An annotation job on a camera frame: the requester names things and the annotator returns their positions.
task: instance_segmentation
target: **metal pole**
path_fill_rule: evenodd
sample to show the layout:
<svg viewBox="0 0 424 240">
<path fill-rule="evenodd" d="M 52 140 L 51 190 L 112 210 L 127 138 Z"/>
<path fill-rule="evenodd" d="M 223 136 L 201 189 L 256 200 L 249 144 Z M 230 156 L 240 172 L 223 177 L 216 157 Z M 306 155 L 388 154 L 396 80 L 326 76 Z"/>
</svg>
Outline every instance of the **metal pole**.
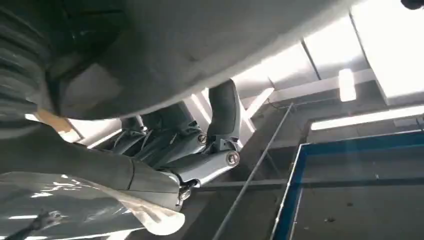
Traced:
<svg viewBox="0 0 424 240">
<path fill-rule="evenodd" d="M 286 120 L 286 117 L 289 115 L 290 110 L 292 109 L 293 103 L 288 106 L 287 111 L 285 112 L 284 116 L 282 117 L 279 125 L 275 129 L 274 134 L 271 137 L 271 140 L 269 140 L 268 145 L 266 145 L 265 150 L 262 152 L 262 155 L 260 156 L 259 160 L 257 161 L 256 165 L 254 166 L 252 172 L 250 173 L 249 177 L 247 178 L 245 184 L 243 185 L 243 188 L 238 193 L 237 197 L 235 198 L 235 201 L 233 202 L 231 208 L 229 209 L 227 215 L 225 216 L 224 220 L 222 221 L 221 225 L 219 226 L 218 230 L 216 231 L 215 235 L 213 236 L 212 240 L 219 240 L 221 234 L 223 233 L 228 221 L 230 220 L 231 216 L 233 215 L 234 210 L 236 209 L 237 205 L 239 204 L 240 200 L 242 199 L 243 195 L 245 194 L 247 188 L 249 187 L 249 183 L 252 181 L 256 171 L 258 170 L 259 166 L 261 165 L 262 161 L 264 160 L 265 156 L 267 155 L 268 149 L 271 147 L 271 144 L 274 142 L 274 139 L 277 136 L 277 133 L 280 131 L 281 126 L 283 125 L 284 121 Z"/>
</svg>

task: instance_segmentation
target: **bolt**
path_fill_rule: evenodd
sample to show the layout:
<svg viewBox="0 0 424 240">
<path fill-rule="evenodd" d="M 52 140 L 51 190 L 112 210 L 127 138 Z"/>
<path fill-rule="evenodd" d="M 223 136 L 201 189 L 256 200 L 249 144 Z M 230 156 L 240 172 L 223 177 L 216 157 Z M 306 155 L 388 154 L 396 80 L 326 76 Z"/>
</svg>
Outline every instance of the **bolt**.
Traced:
<svg viewBox="0 0 424 240">
<path fill-rule="evenodd" d="M 205 145 L 206 144 L 206 135 L 205 134 L 200 134 L 198 137 L 197 137 L 197 140 L 199 141 L 199 143 L 201 144 L 201 145 Z"/>
<path fill-rule="evenodd" d="M 228 165 L 232 166 L 236 166 L 237 164 L 239 164 L 239 160 L 240 160 L 240 156 L 237 152 L 232 151 L 228 154 L 226 161 L 228 162 Z"/>
<path fill-rule="evenodd" d="M 190 195 L 192 194 L 192 190 L 191 189 L 187 189 L 185 191 L 183 191 L 180 195 L 179 195 L 179 199 L 181 201 L 184 201 L 186 199 L 188 199 L 190 197 Z"/>
</svg>

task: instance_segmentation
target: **ceiling light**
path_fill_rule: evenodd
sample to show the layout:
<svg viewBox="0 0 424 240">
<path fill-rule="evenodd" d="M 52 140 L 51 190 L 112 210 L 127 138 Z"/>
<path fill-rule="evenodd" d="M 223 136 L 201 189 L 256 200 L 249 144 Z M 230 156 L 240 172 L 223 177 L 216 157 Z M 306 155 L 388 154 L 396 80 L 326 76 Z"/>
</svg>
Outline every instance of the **ceiling light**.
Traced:
<svg viewBox="0 0 424 240">
<path fill-rule="evenodd" d="M 36 219 L 37 215 L 11 216 L 9 219 Z"/>
<path fill-rule="evenodd" d="M 385 97 L 424 92 L 423 11 L 398 0 L 367 0 L 354 6 L 352 15 Z"/>
<path fill-rule="evenodd" d="M 259 94 L 253 102 L 250 104 L 249 108 L 246 111 L 246 116 L 251 118 L 258 109 L 264 104 L 265 100 L 274 92 L 274 88 L 270 87 L 265 89 L 261 94 Z"/>
<path fill-rule="evenodd" d="M 342 102 L 357 99 L 354 74 L 350 69 L 343 69 L 338 73 L 338 87 L 340 88 L 340 100 Z"/>
<path fill-rule="evenodd" d="M 317 121 L 312 123 L 311 130 L 323 130 L 338 127 L 346 127 L 357 124 L 378 122 L 383 120 L 406 118 L 424 114 L 424 105 L 390 109 L 386 111 L 367 113 L 357 116 L 348 116 L 337 119 Z"/>
</svg>

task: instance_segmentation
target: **blue frame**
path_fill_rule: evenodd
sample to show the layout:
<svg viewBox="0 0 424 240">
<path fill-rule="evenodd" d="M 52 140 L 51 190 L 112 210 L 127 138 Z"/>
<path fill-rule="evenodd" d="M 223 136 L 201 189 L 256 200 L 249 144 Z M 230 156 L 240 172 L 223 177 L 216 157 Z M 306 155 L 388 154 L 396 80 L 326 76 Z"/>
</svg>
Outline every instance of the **blue frame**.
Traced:
<svg viewBox="0 0 424 240">
<path fill-rule="evenodd" d="M 289 179 L 290 185 L 286 189 L 286 199 L 284 200 L 274 239 L 286 240 L 289 237 L 308 156 L 417 146 L 424 146 L 424 132 L 422 131 L 360 137 L 325 143 L 302 144 L 299 147 L 297 159 L 291 173 L 291 181 Z"/>
</svg>

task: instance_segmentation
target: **metal bracket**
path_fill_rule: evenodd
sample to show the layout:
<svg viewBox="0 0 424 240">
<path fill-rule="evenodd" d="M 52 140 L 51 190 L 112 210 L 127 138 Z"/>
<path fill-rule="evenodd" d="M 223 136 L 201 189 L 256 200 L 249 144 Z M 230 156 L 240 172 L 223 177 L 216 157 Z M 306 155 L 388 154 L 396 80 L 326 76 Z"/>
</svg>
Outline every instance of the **metal bracket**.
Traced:
<svg viewBox="0 0 424 240">
<path fill-rule="evenodd" d="M 212 181 L 219 175 L 229 171 L 240 162 L 236 151 L 227 150 L 214 154 L 191 154 L 171 162 L 164 168 L 176 174 L 181 182 L 196 181 L 195 188 Z"/>
</svg>

